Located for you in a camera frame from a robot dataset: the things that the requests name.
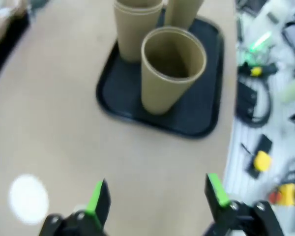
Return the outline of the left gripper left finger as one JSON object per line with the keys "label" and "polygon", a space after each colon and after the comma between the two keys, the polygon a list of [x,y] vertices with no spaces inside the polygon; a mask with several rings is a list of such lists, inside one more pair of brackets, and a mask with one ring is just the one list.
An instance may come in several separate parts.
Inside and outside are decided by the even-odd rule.
{"label": "left gripper left finger", "polygon": [[42,236],[105,236],[104,226],[111,206],[111,197],[105,179],[99,181],[85,209],[68,217],[50,214],[46,217]]}

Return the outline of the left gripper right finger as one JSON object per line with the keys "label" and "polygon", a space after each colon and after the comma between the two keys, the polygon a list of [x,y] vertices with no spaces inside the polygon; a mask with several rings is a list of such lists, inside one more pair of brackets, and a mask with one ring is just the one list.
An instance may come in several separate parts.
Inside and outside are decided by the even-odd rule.
{"label": "left gripper right finger", "polygon": [[217,174],[206,175],[205,195],[214,222],[206,236],[228,236],[243,231],[247,236],[282,236],[284,233],[267,201],[253,205],[231,200]]}

